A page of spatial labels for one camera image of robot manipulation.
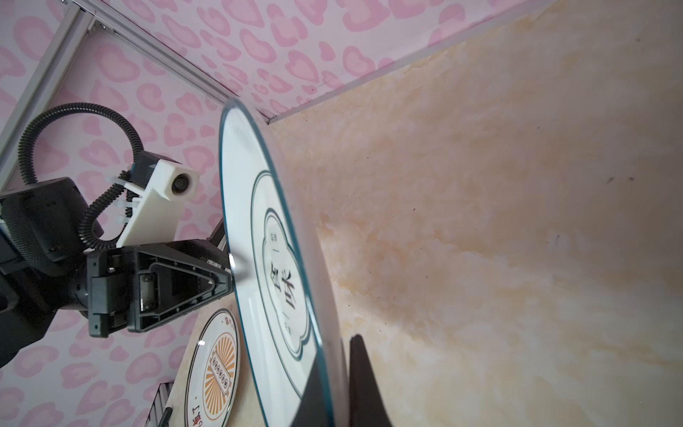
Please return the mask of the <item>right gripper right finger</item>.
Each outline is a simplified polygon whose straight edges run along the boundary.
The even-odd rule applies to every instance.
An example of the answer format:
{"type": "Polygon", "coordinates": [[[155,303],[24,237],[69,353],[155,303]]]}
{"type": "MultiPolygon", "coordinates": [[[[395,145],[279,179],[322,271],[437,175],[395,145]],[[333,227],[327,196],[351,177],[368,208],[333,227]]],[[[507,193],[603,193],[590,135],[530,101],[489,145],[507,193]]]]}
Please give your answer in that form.
{"type": "Polygon", "coordinates": [[[363,337],[350,339],[350,426],[392,427],[363,337]]]}

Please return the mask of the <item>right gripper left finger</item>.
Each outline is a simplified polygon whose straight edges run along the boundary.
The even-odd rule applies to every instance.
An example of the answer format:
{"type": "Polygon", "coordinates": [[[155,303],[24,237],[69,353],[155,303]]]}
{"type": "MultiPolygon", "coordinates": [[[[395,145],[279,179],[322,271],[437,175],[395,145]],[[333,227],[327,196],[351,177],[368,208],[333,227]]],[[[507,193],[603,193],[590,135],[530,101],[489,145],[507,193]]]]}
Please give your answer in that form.
{"type": "Polygon", "coordinates": [[[327,409],[320,373],[318,368],[313,368],[291,427],[327,426],[327,409]]]}

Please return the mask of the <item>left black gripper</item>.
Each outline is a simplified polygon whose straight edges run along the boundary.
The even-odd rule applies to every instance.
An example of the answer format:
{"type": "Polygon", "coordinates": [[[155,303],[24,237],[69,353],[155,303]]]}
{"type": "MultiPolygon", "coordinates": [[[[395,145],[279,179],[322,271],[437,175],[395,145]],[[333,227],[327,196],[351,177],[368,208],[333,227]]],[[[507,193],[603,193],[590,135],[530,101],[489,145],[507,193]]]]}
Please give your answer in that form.
{"type": "Polygon", "coordinates": [[[223,219],[208,242],[212,247],[123,247],[87,254],[71,278],[71,305],[87,318],[89,336],[149,332],[233,293],[223,219]]]}

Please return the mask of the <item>white plate grey cloud outline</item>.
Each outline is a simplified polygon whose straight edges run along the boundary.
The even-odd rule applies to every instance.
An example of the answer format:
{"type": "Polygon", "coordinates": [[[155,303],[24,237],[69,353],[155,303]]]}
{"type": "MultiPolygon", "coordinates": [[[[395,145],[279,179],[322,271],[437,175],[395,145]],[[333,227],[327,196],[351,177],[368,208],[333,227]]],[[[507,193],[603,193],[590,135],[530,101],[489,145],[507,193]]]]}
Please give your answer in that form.
{"type": "Polygon", "coordinates": [[[291,426],[318,368],[328,426],[345,426],[346,361],[321,246],[284,151],[237,99],[222,112],[219,160],[236,299],[263,419],[291,426]]]}

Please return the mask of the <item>large orange sunburst plate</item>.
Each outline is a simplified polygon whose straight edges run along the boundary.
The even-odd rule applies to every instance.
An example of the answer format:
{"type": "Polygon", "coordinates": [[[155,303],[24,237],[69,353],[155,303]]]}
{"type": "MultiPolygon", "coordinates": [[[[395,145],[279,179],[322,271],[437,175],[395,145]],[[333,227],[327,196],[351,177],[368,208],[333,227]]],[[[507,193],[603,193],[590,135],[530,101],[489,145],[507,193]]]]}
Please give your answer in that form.
{"type": "Polygon", "coordinates": [[[234,405],[240,368],[240,338],[233,314],[219,309],[204,325],[190,363],[184,424],[225,426],[234,405]]]}

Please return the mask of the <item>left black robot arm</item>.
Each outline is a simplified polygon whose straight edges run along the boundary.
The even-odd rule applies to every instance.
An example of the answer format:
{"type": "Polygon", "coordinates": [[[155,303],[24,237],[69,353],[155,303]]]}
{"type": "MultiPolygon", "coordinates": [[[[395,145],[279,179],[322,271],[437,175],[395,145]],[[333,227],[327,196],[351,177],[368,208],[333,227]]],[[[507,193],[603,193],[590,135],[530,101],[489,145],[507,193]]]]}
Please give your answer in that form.
{"type": "Polygon", "coordinates": [[[230,295],[229,257],[192,239],[117,247],[98,216],[124,189],[87,204],[69,178],[1,197],[1,361],[40,341],[60,310],[79,311],[87,333],[145,333],[230,295]]]}

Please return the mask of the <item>black marker pen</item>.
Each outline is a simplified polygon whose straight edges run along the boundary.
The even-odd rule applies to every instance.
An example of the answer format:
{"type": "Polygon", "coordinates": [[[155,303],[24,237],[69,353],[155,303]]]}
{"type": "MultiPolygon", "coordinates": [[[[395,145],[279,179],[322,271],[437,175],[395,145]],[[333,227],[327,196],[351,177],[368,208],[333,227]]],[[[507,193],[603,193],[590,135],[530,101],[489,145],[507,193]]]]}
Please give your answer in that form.
{"type": "Polygon", "coordinates": [[[171,407],[166,407],[158,420],[158,427],[168,427],[172,414],[173,409],[171,407]]]}

